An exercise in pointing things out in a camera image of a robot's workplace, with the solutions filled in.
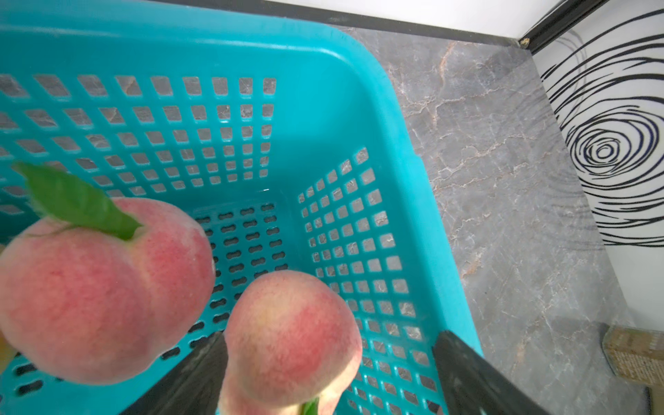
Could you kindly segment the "pink peach with leaf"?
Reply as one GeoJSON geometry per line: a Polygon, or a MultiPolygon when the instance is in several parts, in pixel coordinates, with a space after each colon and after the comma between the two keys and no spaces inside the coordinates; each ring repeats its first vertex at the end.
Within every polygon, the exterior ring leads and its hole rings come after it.
{"type": "Polygon", "coordinates": [[[17,164],[41,219],[1,255],[1,332],[44,372],[102,385],[145,371],[194,325],[214,286],[201,225],[167,202],[119,197],[17,164]]]}

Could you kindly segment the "pink peach front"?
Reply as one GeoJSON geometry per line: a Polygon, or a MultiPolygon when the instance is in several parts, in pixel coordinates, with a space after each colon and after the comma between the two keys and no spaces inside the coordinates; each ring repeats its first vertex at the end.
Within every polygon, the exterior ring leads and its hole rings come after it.
{"type": "Polygon", "coordinates": [[[267,273],[243,292],[224,331],[222,414],[332,414],[356,376],[362,342],[352,311],[319,278],[267,273]]]}

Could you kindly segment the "yellow peach red spot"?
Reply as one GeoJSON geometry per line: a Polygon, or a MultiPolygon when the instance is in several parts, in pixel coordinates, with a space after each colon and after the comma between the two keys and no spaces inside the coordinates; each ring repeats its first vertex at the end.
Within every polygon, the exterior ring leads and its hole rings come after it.
{"type": "Polygon", "coordinates": [[[16,355],[16,349],[12,347],[5,339],[3,334],[0,333],[0,374],[2,374],[6,368],[8,368],[16,355]]]}

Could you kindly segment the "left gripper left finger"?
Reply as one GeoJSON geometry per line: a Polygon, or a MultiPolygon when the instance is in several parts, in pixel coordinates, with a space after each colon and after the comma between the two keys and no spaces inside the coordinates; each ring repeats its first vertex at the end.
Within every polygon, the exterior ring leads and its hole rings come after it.
{"type": "Polygon", "coordinates": [[[225,337],[217,332],[121,414],[214,415],[227,367],[225,337]]]}

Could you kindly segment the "small brown glass bottle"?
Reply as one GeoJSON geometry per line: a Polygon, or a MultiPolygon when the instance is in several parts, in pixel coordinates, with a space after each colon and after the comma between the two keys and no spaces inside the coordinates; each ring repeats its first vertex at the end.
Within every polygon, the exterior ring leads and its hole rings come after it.
{"type": "Polygon", "coordinates": [[[663,332],[611,326],[602,349],[614,375],[647,387],[663,387],[663,332]]]}

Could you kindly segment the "teal plastic basket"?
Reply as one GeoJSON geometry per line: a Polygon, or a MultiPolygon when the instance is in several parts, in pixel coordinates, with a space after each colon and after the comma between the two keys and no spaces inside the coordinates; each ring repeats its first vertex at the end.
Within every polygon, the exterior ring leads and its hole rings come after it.
{"type": "Polygon", "coordinates": [[[18,161],[178,206],[216,271],[202,315],[141,375],[85,386],[17,356],[4,414],[121,413],[190,354],[208,361],[243,291],[276,270],[318,276],[354,313],[363,358],[340,414],[444,411],[437,335],[480,346],[392,84],[339,30],[163,3],[4,1],[2,242],[36,220],[18,161]]]}

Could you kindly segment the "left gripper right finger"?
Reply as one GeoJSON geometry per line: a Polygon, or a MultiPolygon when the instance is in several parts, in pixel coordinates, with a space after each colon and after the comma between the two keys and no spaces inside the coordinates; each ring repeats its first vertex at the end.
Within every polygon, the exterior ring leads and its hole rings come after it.
{"type": "Polygon", "coordinates": [[[449,414],[548,415],[453,332],[439,333],[432,354],[449,414]]]}

